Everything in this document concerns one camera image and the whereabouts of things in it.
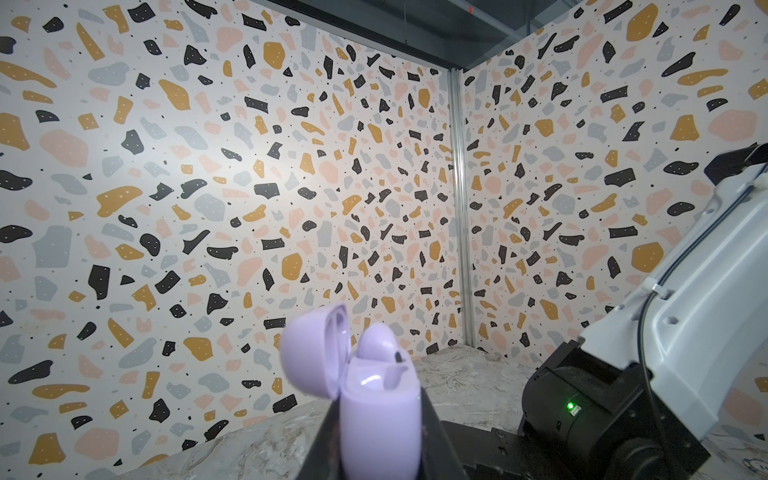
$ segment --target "wall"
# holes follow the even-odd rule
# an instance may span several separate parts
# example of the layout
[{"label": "wall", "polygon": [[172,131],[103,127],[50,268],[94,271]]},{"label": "wall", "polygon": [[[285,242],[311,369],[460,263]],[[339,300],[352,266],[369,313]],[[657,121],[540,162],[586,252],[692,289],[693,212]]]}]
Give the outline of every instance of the wall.
[{"label": "wall", "polygon": [[353,343],[461,339],[443,72],[245,0],[36,5],[0,7],[5,476],[110,478],[308,401],[279,347],[312,306]]},{"label": "wall", "polygon": [[[766,139],[766,14],[589,0],[465,74],[480,347],[541,363],[680,241],[712,193],[707,163]],[[764,351],[721,413],[755,449]]]}]

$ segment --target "black cable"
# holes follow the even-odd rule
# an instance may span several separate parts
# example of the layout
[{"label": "black cable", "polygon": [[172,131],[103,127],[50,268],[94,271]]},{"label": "black cable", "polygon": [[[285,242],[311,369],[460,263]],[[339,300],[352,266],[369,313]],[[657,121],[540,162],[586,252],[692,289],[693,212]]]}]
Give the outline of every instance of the black cable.
[{"label": "black cable", "polygon": [[[754,153],[761,147],[757,146],[754,150],[750,152],[749,155],[747,155],[745,159],[745,163],[754,155]],[[758,173],[757,177],[759,177],[761,174],[766,173],[766,170],[768,170],[768,163],[763,166],[763,169]],[[718,225],[720,225],[723,220],[730,215],[731,212],[733,212],[736,207],[738,207],[741,202],[746,198],[747,195],[750,194],[754,190],[754,186],[750,185],[747,188],[744,189],[744,192],[741,193],[741,195],[734,201],[724,212],[722,215],[720,215],[696,240],[694,240],[691,245],[686,247],[686,249],[683,251],[683,253],[675,259],[675,261],[667,268],[666,271],[661,275],[661,278],[657,281],[658,285],[662,285],[664,281],[666,281],[669,276],[672,274],[672,272],[685,260],[685,258],[688,256],[688,254],[694,250],[701,242],[704,241],[705,238],[714,230]],[[640,361],[640,367],[643,370],[643,385],[645,388],[645,393],[648,397],[648,404],[650,406],[650,413],[654,417],[654,424],[656,426],[657,435],[659,437],[659,443],[661,444],[661,449],[664,453],[664,458],[667,463],[667,472],[669,473],[670,480],[674,480],[674,473],[675,473],[675,464],[674,464],[674,456],[672,455],[672,450],[669,445],[669,442],[667,441],[667,436],[664,433],[664,426],[661,423],[661,412],[659,410],[659,406],[656,403],[656,399],[654,398],[653,390],[650,387],[650,377],[648,375],[648,368],[645,361],[645,342],[644,342],[644,336],[643,336],[643,327],[645,325],[645,316],[648,311],[648,307],[650,306],[651,300],[654,299],[656,296],[656,292],[651,292],[648,298],[646,298],[645,302],[643,303],[643,306],[640,310],[640,319],[637,322],[637,356]]]}]

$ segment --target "earbuds case lid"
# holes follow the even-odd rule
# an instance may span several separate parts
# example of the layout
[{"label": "earbuds case lid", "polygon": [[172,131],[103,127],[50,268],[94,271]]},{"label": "earbuds case lid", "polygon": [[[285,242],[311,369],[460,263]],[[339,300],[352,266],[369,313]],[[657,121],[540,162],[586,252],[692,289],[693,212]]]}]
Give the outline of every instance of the earbuds case lid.
[{"label": "earbuds case lid", "polygon": [[288,323],[280,338],[280,363],[304,393],[331,400],[351,355],[349,316],[343,303],[310,310]]}]

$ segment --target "earbud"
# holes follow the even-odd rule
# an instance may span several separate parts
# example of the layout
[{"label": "earbud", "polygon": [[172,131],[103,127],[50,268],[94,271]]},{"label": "earbud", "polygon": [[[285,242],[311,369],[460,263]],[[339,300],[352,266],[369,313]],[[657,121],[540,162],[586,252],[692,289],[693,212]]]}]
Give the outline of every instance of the earbud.
[{"label": "earbud", "polygon": [[395,333],[383,323],[374,323],[360,336],[357,356],[380,362],[402,361]]}]

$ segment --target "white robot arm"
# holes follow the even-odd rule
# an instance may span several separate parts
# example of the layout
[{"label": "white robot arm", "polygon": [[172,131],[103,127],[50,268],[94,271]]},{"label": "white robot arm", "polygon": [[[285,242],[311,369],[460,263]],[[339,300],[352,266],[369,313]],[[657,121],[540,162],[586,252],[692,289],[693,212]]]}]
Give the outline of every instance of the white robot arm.
[{"label": "white robot arm", "polygon": [[637,321],[651,387],[701,440],[739,372],[768,339],[768,144],[719,181],[683,240],[604,319],[581,348],[624,369],[639,361]]}]

